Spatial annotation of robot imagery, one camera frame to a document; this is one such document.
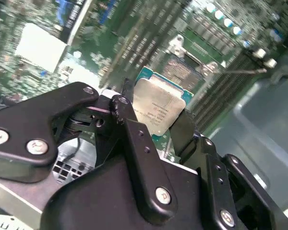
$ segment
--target motherboard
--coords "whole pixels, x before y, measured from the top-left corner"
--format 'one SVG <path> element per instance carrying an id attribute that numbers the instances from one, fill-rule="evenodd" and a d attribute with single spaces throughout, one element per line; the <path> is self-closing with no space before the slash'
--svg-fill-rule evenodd
<path id="1" fill-rule="evenodd" d="M 0 0 L 0 94 L 74 81 L 120 92 L 147 67 L 194 95 L 204 131 L 263 77 L 225 72 L 274 68 L 287 38 L 288 0 Z M 170 145 L 166 132 L 157 147 Z"/>

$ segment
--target capacitor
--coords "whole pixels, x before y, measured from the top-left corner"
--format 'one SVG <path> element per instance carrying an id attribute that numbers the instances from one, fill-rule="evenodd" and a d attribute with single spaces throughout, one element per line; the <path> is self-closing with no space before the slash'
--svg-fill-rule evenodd
<path id="1" fill-rule="evenodd" d="M 251 43 L 249 42 L 249 41 L 243 41 L 243 47 L 244 48 L 249 48 L 250 47 L 250 45 L 251 45 Z"/>
<path id="2" fill-rule="evenodd" d="M 216 19 L 221 20 L 224 17 L 224 14 L 222 11 L 218 10 L 215 12 L 215 17 Z"/>
<path id="3" fill-rule="evenodd" d="M 242 30 L 240 29 L 240 27 L 238 26 L 235 26 L 233 29 L 232 29 L 232 32 L 234 35 L 240 35 L 242 34 Z"/>
<path id="4" fill-rule="evenodd" d="M 229 19 L 229 18 L 226 18 L 225 20 L 224 20 L 224 26 L 225 27 L 232 27 L 233 26 L 233 21 L 231 20 L 231 19 Z"/>
<path id="5" fill-rule="evenodd" d="M 283 40 L 283 35 L 277 29 L 271 29 L 269 35 L 275 42 L 281 42 Z"/>
<path id="6" fill-rule="evenodd" d="M 209 13 L 213 13 L 214 11 L 216 11 L 216 6 L 212 3 L 209 3 L 207 6 L 206 6 L 206 9 Z"/>

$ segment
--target chip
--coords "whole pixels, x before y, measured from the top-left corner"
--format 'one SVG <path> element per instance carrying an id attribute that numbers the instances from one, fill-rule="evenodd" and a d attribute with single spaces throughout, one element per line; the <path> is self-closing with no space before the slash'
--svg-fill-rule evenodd
<path id="1" fill-rule="evenodd" d="M 183 111 L 193 94 L 144 67 L 134 87 L 133 108 L 151 135 L 162 136 Z"/>
<path id="2" fill-rule="evenodd" d="M 15 55 L 54 72 L 66 44 L 33 23 L 27 23 L 22 31 Z"/>

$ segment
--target cable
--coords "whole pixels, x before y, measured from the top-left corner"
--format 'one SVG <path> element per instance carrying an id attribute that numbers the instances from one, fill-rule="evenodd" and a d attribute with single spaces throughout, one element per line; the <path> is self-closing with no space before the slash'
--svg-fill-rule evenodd
<path id="1" fill-rule="evenodd" d="M 68 155 L 64 160 L 62 160 L 62 162 L 63 162 L 63 163 L 66 163 L 66 162 L 69 161 L 70 159 L 74 158 L 75 155 L 77 154 L 77 152 L 79 151 L 80 147 L 81 147 L 81 141 L 80 141 L 80 138 L 77 138 L 77 147 L 76 147 L 76 150 L 75 150 L 72 154 Z"/>

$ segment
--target black lever arm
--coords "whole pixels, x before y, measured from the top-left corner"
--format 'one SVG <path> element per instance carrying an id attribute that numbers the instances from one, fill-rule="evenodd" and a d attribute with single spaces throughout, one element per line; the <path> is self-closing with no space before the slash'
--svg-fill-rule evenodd
<path id="1" fill-rule="evenodd" d="M 53 134 L 71 113 L 97 99 L 96 90 L 76 82 L 1 109 L 0 177 L 26 183 L 45 179 L 58 154 Z"/>

